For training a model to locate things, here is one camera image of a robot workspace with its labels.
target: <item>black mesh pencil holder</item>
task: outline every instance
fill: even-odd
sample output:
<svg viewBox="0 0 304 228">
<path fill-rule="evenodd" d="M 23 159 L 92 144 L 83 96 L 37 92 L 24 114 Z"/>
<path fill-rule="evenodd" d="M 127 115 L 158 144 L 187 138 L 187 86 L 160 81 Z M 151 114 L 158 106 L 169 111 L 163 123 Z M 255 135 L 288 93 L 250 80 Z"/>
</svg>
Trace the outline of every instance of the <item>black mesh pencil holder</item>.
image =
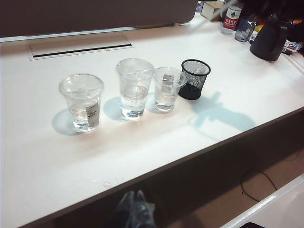
<svg viewBox="0 0 304 228">
<path fill-rule="evenodd" d="M 211 72 L 207 63 L 196 59 L 187 59 L 181 64 L 187 83 L 180 89 L 179 95 L 188 100 L 200 98 L 207 75 Z"/>
</svg>

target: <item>sticker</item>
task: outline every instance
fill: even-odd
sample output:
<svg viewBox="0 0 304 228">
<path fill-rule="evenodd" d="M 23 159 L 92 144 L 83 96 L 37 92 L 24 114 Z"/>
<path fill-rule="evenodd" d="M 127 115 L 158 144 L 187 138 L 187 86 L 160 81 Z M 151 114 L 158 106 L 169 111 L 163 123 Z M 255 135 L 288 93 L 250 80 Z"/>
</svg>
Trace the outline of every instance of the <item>sticker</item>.
<svg viewBox="0 0 304 228">
<path fill-rule="evenodd" d="M 232 9 L 229 7 L 223 22 L 223 26 L 228 29 L 234 29 L 237 25 L 241 11 L 241 8 L 234 7 L 234 9 Z"/>
<path fill-rule="evenodd" d="M 85 108 L 89 127 L 92 127 L 99 122 L 99 110 L 98 103 Z"/>
<path fill-rule="evenodd" d="M 163 75 L 161 89 L 168 89 L 168 87 L 172 87 L 174 82 L 173 75 Z"/>
</svg>

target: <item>desk surface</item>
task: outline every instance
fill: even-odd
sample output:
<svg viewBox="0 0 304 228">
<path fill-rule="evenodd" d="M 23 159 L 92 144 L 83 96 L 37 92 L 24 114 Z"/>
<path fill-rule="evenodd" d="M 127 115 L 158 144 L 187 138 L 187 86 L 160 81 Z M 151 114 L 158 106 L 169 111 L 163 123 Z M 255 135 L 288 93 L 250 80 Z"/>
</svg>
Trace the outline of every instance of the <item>desk surface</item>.
<svg viewBox="0 0 304 228">
<path fill-rule="evenodd" d="M 74 209 L 304 107 L 304 76 L 284 55 L 274 63 L 261 60 L 218 27 L 196 15 L 177 27 L 82 35 L 122 34 L 134 47 L 32 61 L 28 41 L 2 43 L 1 225 Z M 178 97 L 167 114 L 153 108 L 152 82 L 143 117 L 127 122 L 114 68 L 129 57 L 175 68 L 196 58 L 211 73 L 200 99 Z M 73 133 L 57 89 L 73 73 L 105 84 L 101 125 L 91 133 Z"/>
</svg>

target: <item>cable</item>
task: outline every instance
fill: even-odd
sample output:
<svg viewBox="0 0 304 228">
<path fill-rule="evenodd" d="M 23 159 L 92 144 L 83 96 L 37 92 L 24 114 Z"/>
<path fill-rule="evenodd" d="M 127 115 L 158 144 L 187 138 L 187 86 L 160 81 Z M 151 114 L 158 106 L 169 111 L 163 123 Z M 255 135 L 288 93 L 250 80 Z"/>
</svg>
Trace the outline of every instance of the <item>cable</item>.
<svg viewBox="0 0 304 228">
<path fill-rule="evenodd" d="M 248 197 L 250 197 L 251 199 L 253 199 L 253 200 L 257 201 L 257 202 L 260 202 L 260 200 L 257 200 L 257 199 L 254 198 L 253 196 L 249 195 L 249 194 L 245 191 L 245 189 L 244 189 L 244 187 L 243 187 L 243 182 L 244 182 L 245 176 L 248 175 L 248 174 L 251 173 L 251 172 L 258 172 L 258 173 L 261 173 L 261 174 L 265 175 L 265 176 L 268 178 L 268 180 L 270 181 L 270 183 L 272 184 L 272 186 L 275 188 L 275 190 L 277 190 L 277 187 L 275 186 L 275 184 L 273 183 L 273 181 L 272 181 L 265 173 L 263 173 L 262 171 L 259 171 L 259 170 L 251 169 L 251 170 L 248 170 L 247 172 L 245 172 L 245 173 L 242 175 L 241 180 L 240 180 L 240 185 L 241 185 L 242 191 L 243 191 Z"/>
</svg>

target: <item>water bottle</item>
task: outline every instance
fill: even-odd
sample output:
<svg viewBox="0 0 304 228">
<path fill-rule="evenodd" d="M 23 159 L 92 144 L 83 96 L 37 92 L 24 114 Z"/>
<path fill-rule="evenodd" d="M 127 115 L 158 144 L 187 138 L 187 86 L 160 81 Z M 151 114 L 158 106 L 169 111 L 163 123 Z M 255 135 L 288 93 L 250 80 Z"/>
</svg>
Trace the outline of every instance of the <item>water bottle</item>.
<svg viewBox="0 0 304 228">
<path fill-rule="evenodd" d="M 236 2 L 229 6 L 227 14 L 224 18 L 223 25 L 220 27 L 220 32 L 224 35 L 233 35 L 233 30 L 236 28 L 239 15 L 243 9 L 244 4 Z"/>
</svg>

